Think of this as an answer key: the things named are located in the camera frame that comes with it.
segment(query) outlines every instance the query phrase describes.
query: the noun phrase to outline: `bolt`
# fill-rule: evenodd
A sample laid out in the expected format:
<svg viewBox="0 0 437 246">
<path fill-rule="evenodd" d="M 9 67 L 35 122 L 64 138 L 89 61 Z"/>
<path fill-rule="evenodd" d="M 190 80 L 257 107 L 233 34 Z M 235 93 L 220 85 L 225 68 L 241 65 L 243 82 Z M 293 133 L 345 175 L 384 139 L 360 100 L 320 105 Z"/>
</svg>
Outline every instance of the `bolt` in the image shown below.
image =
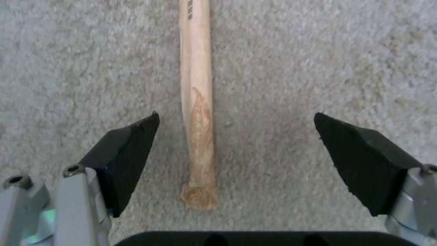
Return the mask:
<svg viewBox="0 0 437 246">
<path fill-rule="evenodd" d="M 75 176 L 77 174 L 85 173 L 85 167 L 81 164 L 74 164 L 66 167 L 64 169 L 64 178 Z"/>
<path fill-rule="evenodd" d="M 30 179 L 29 175 L 26 174 L 19 174 L 19 175 L 12 176 L 3 183 L 3 188 L 5 189 L 10 187 L 18 187 L 28 190 L 32 188 L 32 186 L 33 186 L 32 180 Z"/>
<path fill-rule="evenodd" d="M 433 172 L 437 172 L 437 166 L 433 164 L 423 164 L 420 169 L 420 175 L 424 176 L 427 174 L 433 174 Z"/>
</svg>

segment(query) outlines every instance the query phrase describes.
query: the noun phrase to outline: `beige carpet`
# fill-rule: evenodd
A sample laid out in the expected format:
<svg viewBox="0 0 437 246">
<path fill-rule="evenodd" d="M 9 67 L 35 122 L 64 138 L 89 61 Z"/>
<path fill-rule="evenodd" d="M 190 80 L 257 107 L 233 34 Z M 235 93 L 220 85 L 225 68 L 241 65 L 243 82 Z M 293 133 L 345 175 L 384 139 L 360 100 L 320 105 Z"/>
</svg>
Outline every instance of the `beige carpet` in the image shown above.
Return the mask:
<svg viewBox="0 0 437 246">
<path fill-rule="evenodd" d="M 317 111 L 437 159 L 434 0 L 211 0 L 218 194 L 186 210 L 177 0 L 0 1 L 0 178 L 52 192 L 110 129 L 161 126 L 111 241 L 145 230 L 384 230 L 338 176 Z"/>
</svg>

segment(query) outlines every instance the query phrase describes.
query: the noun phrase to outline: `black foam pad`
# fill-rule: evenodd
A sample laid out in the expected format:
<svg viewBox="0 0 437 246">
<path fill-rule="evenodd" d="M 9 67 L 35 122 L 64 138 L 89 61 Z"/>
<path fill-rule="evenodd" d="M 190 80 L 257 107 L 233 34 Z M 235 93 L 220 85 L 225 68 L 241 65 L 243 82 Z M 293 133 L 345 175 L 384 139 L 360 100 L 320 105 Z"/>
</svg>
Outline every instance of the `black foam pad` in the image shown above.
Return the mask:
<svg viewBox="0 0 437 246">
<path fill-rule="evenodd" d="M 349 191 L 373 216 L 388 214 L 408 169 L 422 164 L 375 130 L 322 113 L 314 123 Z"/>
<path fill-rule="evenodd" d="M 154 112 L 130 126 L 109 131 L 79 162 L 96 170 L 106 207 L 115 218 L 135 190 L 159 123 Z"/>
</svg>

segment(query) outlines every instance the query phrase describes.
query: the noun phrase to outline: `gray carpet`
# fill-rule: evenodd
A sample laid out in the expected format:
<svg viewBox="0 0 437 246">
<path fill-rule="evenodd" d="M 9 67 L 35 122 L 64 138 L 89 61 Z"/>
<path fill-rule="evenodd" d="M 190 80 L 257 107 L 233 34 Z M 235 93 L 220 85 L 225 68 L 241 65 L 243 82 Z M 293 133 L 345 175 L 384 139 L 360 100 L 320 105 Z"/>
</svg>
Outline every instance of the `gray carpet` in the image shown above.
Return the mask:
<svg viewBox="0 0 437 246">
<path fill-rule="evenodd" d="M 0 178 L 51 192 L 110 129 L 161 126 L 111 241 L 145 230 L 384 230 L 342 183 L 317 111 L 437 159 L 434 0 L 211 0 L 220 208 L 186 210 L 177 0 L 0 1 Z"/>
</svg>

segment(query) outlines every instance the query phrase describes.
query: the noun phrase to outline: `wooden stick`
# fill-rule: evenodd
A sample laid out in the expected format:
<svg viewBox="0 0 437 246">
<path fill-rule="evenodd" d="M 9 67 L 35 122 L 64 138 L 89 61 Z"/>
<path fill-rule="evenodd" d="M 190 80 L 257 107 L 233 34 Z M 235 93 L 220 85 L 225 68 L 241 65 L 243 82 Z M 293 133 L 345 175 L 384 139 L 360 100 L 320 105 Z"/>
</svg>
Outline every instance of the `wooden stick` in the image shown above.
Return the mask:
<svg viewBox="0 0 437 246">
<path fill-rule="evenodd" d="M 187 207 L 217 207 L 212 122 L 209 0 L 179 0 L 182 114 L 190 152 L 190 180 L 182 187 Z"/>
</svg>

